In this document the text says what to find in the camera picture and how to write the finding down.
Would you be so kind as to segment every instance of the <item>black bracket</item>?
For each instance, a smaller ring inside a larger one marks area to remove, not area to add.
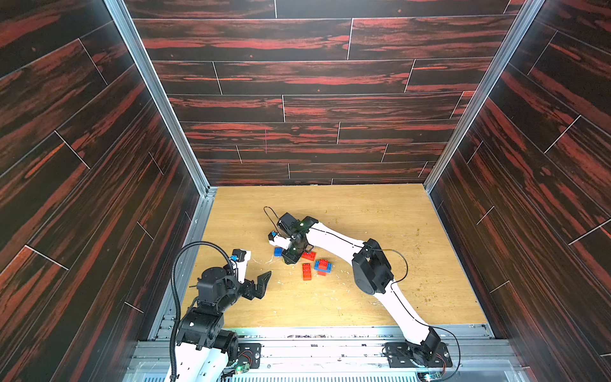
[[[387,342],[384,344],[384,355],[388,360],[388,365],[391,369],[395,368],[419,368],[425,367],[443,367],[444,361],[446,368],[452,367],[452,359],[448,352],[448,347],[441,342],[437,348],[436,354],[431,357],[427,365],[416,365],[412,362],[414,348],[412,344],[407,342]]]
[[[240,343],[238,344],[238,364],[249,364],[250,361],[244,355],[248,355],[251,359],[250,369],[258,369],[261,364],[261,344],[260,343]]]

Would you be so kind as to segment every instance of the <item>dark wood grain panel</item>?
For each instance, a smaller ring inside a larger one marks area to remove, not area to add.
[[[0,270],[86,173],[85,165],[52,133],[0,177]]]
[[[0,174],[106,84],[79,41],[0,79]]]
[[[289,179],[286,164],[263,163],[200,163],[206,178],[217,180],[230,179]]]
[[[199,163],[241,163],[236,145],[192,144],[191,148]]]
[[[174,113],[187,122],[283,122],[282,97],[275,95],[169,94]]]
[[[134,64],[114,22],[81,37],[81,42],[107,83]]]
[[[137,345],[136,335],[144,321],[144,314],[130,306],[123,306],[112,330],[111,339],[96,365],[90,381],[121,382]]]
[[[505,0],[276,0],[279,18],[497,15]]]
[[[184,168],[182,157],[176,152],[163,176],[155,178],[154,184],[149,189],[151,195],[146,197],[148,204],[144,207],[138,222],[153,238],[157,236],[174,198],[181,191],[180,185],[185,176],[190,177]]]
[[[414,60],[217,62],[223,94],[402,93]]]
[[[392,95],[288,95],[287,122],[371,121],[449,118],[461,93]]]
[[[493,291],[509,280],[507,267],[516,261],[516,254],[522,249],[496,209],[490,210],[476,227],[479,242],[474,248],[474,257],[488,280],[489,290]]]
[[[507,324],[513,350],[523,360],[523,365],[532,370],[536,381],[570,380],[552,354],[528,307],[513,288],[513,283],[509,282],[491,296]]]
[[[441,182],[443,184],[443,177],[441,177],[437,182]],[[469,251],[465,247],[464,235],[466,232],[463,232],[456,226],[453,218],[445,210],[445,203],[441,204],[437,208],[437,214],[439,215],[439,220],[445,227],[448,238],[452,242],[456,256],[459,258],[461,264],[463,264],[463,269],[467,278],[469,279],[470,284],[474,287],[473,291],[475,292],[475,296],[480,302],[481,309],[486,315],[492,331],[499,338],[507,338],[508,333],[505,322],[500,316],[499,311],[496,309],[490,294],[486,293],[487,288],[484,284],[483,278],[475,265],[473,258],[469,256]]]
[[[111,21],[97,0],[3,1],[0,77]]]
[[[213,186],[329,186],[331,179],[208,179]]]
[[[185,206],[186,206],[185,212],[187,216],[189,217],[189,224],[190,224],[191,220],[193,220],[193,216],[195,215],[195,210],[200,200],[200,194],[190,175],[185,176],[185,182],[186,184],[184,184],[184,187],[186,187],[187,189],[186,197],[185,197]]]
[[[558,353],[558,362],[577,375],[573,350],[581,348],[579,364],[590,365],[592,380],[604,380],[600,378],[605,372],[591,354],[592,349],[602,352],[611,343],[611,330],[604,324],[611,320],[611,310],[606,308],[611,306],[608,291],[530,204],[487,142],[469,166],[522,248],[523,257],[521,252],[514,253],[514,268],[505,262],[505,272],[516,282],[514,287]]]
[[[371,179],[333,179],[333,185],[396,185],[408,183],[424,183],[422,178],[371,178]]]
[[[604,0],[548,1],[537,17],[552,28],[611,53],[611,9]]]
[[[158,140],[153,144],[153,147],[151,147],[149,153],[163,174],[168,172],[169,168],[173,165],[176,156],[180,156],[176,143],[174,143],[174,140],[172,139],[172,136],[167,128],[161,132]]]
[[[475,94],[474,91],[463,92],[460,100],[456,103],[455,109],[452,112],[452,118],[460,118],[463,116],[464,111],[467,109],[469,102],[471,102],[471,98]]]
[[[32,324],[49,297],[57,290],[66,270],[28,247],[23,247],[0,273],[0,370]]]
[[[608,218],[488,100],[474,125],[530,202],[570,243]]]
[[[310,163],[290,166],[291,179],[417,178],[425,162]]]
[[[157,279],[153,277],[159,276],[159,272],[161,271],[161,268],[166,260],[171,262],[173,259],[175,252],[171,254],[164,254],[163,252],[157,250],[156,246],[159,245],[160,241],[164,241],[163,238],[166,235],[170,234],[168,230],[174,231],[174,228],[167,227],[167,220],[171,220],[181,211],[183,212],[183,215],[185,215],[185,207],[191,208],[191,206],[188,205],[189,195],[192,191],[189,180],[190,176],[188,174],[185,176],[183,175],[182,171],[177,171],[170,181],[173,185],[175,185],[172,187],[170,196],[163,196],[167,202],[157,203],[160,208],[153,209],[153,213],[149,213],[148,216],[145,216],[146,219],[141,220],[145,221],[149,228],[154,229],[154,232],[156,233],[156,242],[152,249],[147,253],[146,258],[143,259],[137,274],[133,275],[134,286],[130,289],[125,301],[142,311],[146,310],[149,304],[149,298],[153,293],[155,284],[157,283]],[[163,189],[159,188],[156,190],[157,193],[162,191]],[[174,222],[174,224],[177,226],[184,225],[184,231],[186,231],[188,228],[189,223],[190,221],[188,216],[179,216],[178,220]],[[174,234],[180,238],[184,232],[179,230],[174,232]],[[167,281],[167,276],[164,275],[162,278]]]
[[[525,2],[526,0],[509,0],[507,8],[503,13],[506,15],[517,15]]]
[[[133,18],[274,18],[274,0],[126,0]]]
[[[611,136],[578,118],[546,154],[611,216]]]
[[[578,116],[511,65],[507,65],[489,97],[543,152]]]
[[[456,231],[452,237],[459,240],[454,247],[464,259],[463,263],[469,264],[469,271],[473,273],[471,278],[483,287],[480,293],[487,295],[508,280],[500,262],[501,254],[496,251],[499,249],[497,240],[486,240],[483,235],[485,228],[480,226],[481,218],[492,203],[460,155],[452,158],[442,176],[441,192],[447,201],[443,209],[452,220],[452,230]]]
[[[350,59],[494,56],[512,15],[355,19]]]
[[[436,161],[446,142],[389,144],[382,162]]]
[[[134,284],[134,278],[152,241],[138,225],[133,227],[51,381],[89,380],[104,348],[113,340],[112,330],[123,307],[128,307],[124,303],[127,294],[140,287]]]
[[[338,123],[199,123],[181,122],[193,144],[333,144]]]
[[[132,65],[57,132],[92,167],[150,99],[138,69]]]
[[[463,140],[458,145],[458,151],[463,156],[463,159],[469,162],[477,149],[479,149],[482,140],[475,132],[475,129],[468,129]]]
[[[458,119],[343,122],[339,144],[447,142]]]
[[[351,20],[134,20],[153,60],[344,60]]]
[[[492,57],[417,60],[405,92],[453,92],[475,90]]]
[[[571,245],[573,252],[592,272],[594,277],[611,290],[611,222],[589,233]]]
[[[150,103],[29,244],[71,268],[100,219],[139,172],[141,163],[150,161],[148,150],[163,129],[161,116]]]
[[[385,145],[239,145],[244,163],[380,162]]]
[[[212,62],[153,61],[168,94],[221,94]]]
[[[558,33],[529,77],[611,134],[611,54]]]
[[[461,155],[453,156],[446,169],[448,173],[444,179],[444,193],[450,204],[446,210],[452,212],[454,209],[462,208],[460,213],[453,213],[452,216],[456,220],[468,219],[462,225],[467,228],[466,232],[469,232],[494,204]]]
[[[157,235],[155,235],[153,244],[143,263],[145,266],[141,268],[138,276],[136,276],[135,282],[138,283],[137,285],[142,285],[142,287],[137,290],[132,289],[127,297],[130,304],[145,312],[142,327],[137,335],[139,340],[150,340],[148,333],[153,325],[153,320],[163,295],[166,292],[172,260],[174,255],[183,246],[187,230],[191,224],[185,214],[185,209],[190,208],[190,200],[185,198],[185,195],[189,193],[189,189],[183,183],[176,193]]]
[[[555,29],[533,21],[509,62],[527,75],[555,33]]]
[[[132,249],[127,248],[125,244],[136,243],[135,239],[130,241],[131,233],[137,226],[138,216],[147,204],[147,195],[150,195],[149,191],[155,178],[161,176],[149,156],[142,155],[140,158],[145,160],[138,161],[138,165],[132,170],[133,176],[128,178],[127,185],[122,189],[123,192],[112,204],[106,216],[101,222],[101,216],[95,219],[97,229],[93,235],[86,235],[84,239],[75,240],[72,235],[68,234],[67,237],[56,239],[62,244],[67,242],[69,245],[64,253],[56,257],[68,262],[70,257],[73,257],[73,252],[76,251],[79,256],[71,264],[70,272],[58,291],[49,300],[40,320],[34,325],[35,329],[29,331],[23,338],[19,348],[7,364],[5,380],[49,380],[61,364],[62,357],[77,334],[79,323],[85,320],[105,280],[112,275],[111,270],[115,262],[117,259],[120,261],[123,253],[132,253]],[[78,204],[84,208],[81,200],[77,202],[81,202]],[[107,206],[111,205],[106,200],[104,202]],[[91,223],[86,226],[83,223],[79,227],[78,223],[81,221],[76,221],[77,216],[71,217],[71,224],[67,224],[71,229],[69,233],[75,231],[86,233],[85,229],[91,226]],[[49,224],[51,227],[53,221],[52,218]],[[126,277],[126,280],[131,282],[132,279]],[[28,366],[32,362],[37,362],[36,368]]]

